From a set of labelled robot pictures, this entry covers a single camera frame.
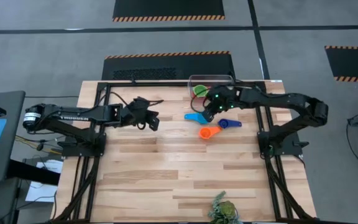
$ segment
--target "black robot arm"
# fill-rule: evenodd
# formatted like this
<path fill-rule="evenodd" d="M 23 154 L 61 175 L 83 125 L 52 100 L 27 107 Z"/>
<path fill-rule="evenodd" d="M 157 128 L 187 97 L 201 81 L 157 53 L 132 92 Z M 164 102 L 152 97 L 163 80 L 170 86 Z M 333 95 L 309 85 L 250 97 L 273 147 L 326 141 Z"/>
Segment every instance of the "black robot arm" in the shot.
<path fill-rule="evenodd" d="M 106 143 L 104 133 L 95 133 L 91 128 L 80 129 L 63 121 L 91 121 L 95 125 L 114 128 L 132 125 L 138 126 L 139 129 L 144 129 L 145 125 L 149 124 L 149 128 L 156 131 L 160 122 L 157 118 L 158 112 L 148 110 L 150 105 L 152 106 L 150 101 L 141 97 L 137 97 L 125 107 L 122 107 L 122 104 L 114 104 L 71 108 L 42 103 L 25 110 L 23 127 L 30 134 L 47 129 L 65 135 L 65 141 L 58 142 L 63 148 L 63 156 L 101 156 Z"/>
<path fill-rule="evenodd" d="M 216 86 L 212 87 L 206 99 L 202 115 L 207 121 L 212 121 L 214 115 L 232 108 L 249 109 L 258 106 L 289 108 L 299 113 L 299 116 L 282 126 L 273 126 L 268 134 L 268 143 L 280 147 L 283 140 L 307 127 L 318 127 L 327 123 L 328 106 L 322 101 L 298 93 L 268 94 L 258 87 Z"/>

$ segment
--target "white paper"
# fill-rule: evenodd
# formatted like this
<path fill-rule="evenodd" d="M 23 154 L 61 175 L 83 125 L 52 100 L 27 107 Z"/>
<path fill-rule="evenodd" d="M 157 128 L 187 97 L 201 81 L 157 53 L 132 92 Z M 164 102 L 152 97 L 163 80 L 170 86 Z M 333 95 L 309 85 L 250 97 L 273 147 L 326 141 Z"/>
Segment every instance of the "white paper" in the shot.
<path fill-rule="evenodd" d="M 62 167 L 63 167 L 63 162 L 61 161 L 56 161 L 56 160 L 48 160 L 45 162 L 45 165 L 47 167 L 48 170 L 56 172 L 56 173 L 61 173 L 62 172 Z M 44 164 L 42 162 L 38 162 L 36 165 L 38 168 L 43 168 Z M 35 182 L 32 181 L 30 184 L 29 191 L 27 193 L 27 196 L 25 198 L 26 201 L 28 202 L 33 202 L 35 199 L 39 198 L 39 197 L 49 197 L 49 198 L 40 198 L 37 201 L 38 202 L 53 202 L 54 199 L 53 197 L 50 196 L 54 196 L 55 192 L 57 190 L 57 186 L 54 185 L 48 185 L 48 184 L 41 184 L 39 182 Z"/>

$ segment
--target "black and orange striped mat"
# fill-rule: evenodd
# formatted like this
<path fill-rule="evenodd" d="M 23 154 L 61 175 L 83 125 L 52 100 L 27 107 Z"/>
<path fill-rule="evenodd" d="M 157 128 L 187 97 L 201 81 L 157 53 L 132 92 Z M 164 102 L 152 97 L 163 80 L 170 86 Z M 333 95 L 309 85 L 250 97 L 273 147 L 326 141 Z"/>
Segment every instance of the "black and orange striped mat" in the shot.
<path fill-rule="evenodd" d="M 358 82 L 358 47 L 325 46 L 334 79 Z"/>
<path fill-rule="evenodd" d="M 106 56 L 102 80 L 186 80 L 190 75 L 231 75 L 228 51 Z"/>
<path fill-rule="evenodd" d="M 116 0 L 113 22 L 223 20 L 222 0 Z"/>

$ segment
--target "table leg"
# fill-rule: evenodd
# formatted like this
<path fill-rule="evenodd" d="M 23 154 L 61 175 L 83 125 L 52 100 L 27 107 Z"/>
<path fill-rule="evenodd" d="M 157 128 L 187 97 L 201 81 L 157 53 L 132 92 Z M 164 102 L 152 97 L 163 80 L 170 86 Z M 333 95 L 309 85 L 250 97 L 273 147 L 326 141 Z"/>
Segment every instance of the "table leg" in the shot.
<path fill-rule="evenodd" d="M 11 159 L 7 170 L 7 178 L 10 177 L 57 185 L 59 183 L 60 174 Z"/>

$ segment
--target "black metal frame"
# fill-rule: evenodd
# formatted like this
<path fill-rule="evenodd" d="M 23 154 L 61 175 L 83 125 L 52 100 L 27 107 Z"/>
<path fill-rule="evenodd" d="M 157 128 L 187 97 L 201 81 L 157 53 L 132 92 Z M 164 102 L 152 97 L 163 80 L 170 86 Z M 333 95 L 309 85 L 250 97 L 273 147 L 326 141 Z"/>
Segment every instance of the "black metal frame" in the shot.
<path fill-rule="evenodd" d="M 251 83 L 253 85 L 258 85 L 263 91 L 266 91 L 264 82 L 247 82 L 247 83 Z M 140 86 L 187 86 L 187 82 L 126 82 L 126 83 L 99 82 L 98 87 L 97 87 L 95 101 L 94 101 L 95 104 L 99 101 L 103 90 L 106 93 L 109 93 L 111 91 L 112 87 L 125 87 L 125 86 L 136 86 L 136 87 L 140 87 Z M 109 103 L 109 94 L 106 95 L 103 104 L 107 105 L 108 103 Z M 264 131 L 265 129 L 264 129 L 264 123 L 263 123 L 262 112 L 260 110 L 260 107 L 256 108 L 255 110 L 256 110 L 257 121 L 259 124 L 259 131 Z M 265 110 L 266 110 L 268 125 L 269 125 L 269 127 L 272 127 L 273 119 L 272 119 L 272 114 L 270 112 L 270 108 L 265 107 Z M 95 124 L 91 123 L 90 128 L 95 128 Z M 103 126 L 101 126 L 99 129 L 99 132 L 103 133 L 104 131 L 105 131 L 105 128 Z M 98 172 L 99 160 L 100 160 L 100 157 L 94 158 L 94 163 L 96 163 L 96 166 L 94 166 L 96 168 L 96 170 L 94 170 L 94 171 L 96 173 Z M 277 165 L 277 170 L 278 170 L 278 181 L 281 182 L 281 186 L 279 188 L 280 188 L 280 190 L 283 190 L 282 187 L 284 187 L 284 189 L 286 190 L 287 183 L 285 181 L 285 175 L 284 175 L 280 155 L 276 155 L 275 160 L 276 160 L 276 165 Z M 78 188 L 83 187 L 83 184 L 86 179 L 86 173 L 88 170 L 89 161 L 90 161 L 90 157 L 84 157 L 83 167 L 81 169 L 80 181 L 78 184 Z M 284 218 L 282 218 L 281 213 L 280 213 L 280 206 L 278 203 L 277 191 L 275 188 L 275 180 L 273 177 L 271 177 L 271 173 L 269 173 L 269 167 L 271 167 L 271 161 L 270 161 L 269 157 L 265 158 L 265 165 L 267 166 L 268 182 L 269 182 L 269 187 L 270 187 L 270 193 L 272 196 L 272 205 L 273 205 L 273 210 L 274 210 L 274 214 L 275 214 L 275 219 L 276 219 L 276 221 L 284 220 Z M 76 204 L 76 207 L 74 209 L 73 218 L 71 220 L 57 221 L 56 223 L 89 223 L 90 218 L 91 218 L 92 206 L 93 206 L 94 191 L 95 191 L 95 187 L 96 187 L 96 176 L 97 175 L 94 176 L 94 179 L 89 184 L 89 194 L 88 194 L 88 200 L 87 200 L 87 204 L 86 204 L 85 218 L 79 219 L 79 213 L 80 213 L 80 207 L 81 207 L 81 200 L 80 200 Z M 285 221 L 286 222 L 298 222 L 297 220 L 293 219 L 291 205 L 290 205 L 288 199 L 285 197 L 284 197 L 284 202 L 285 202 L 285 210 L 287 213 L 287 219 L 285 219 Z"/>

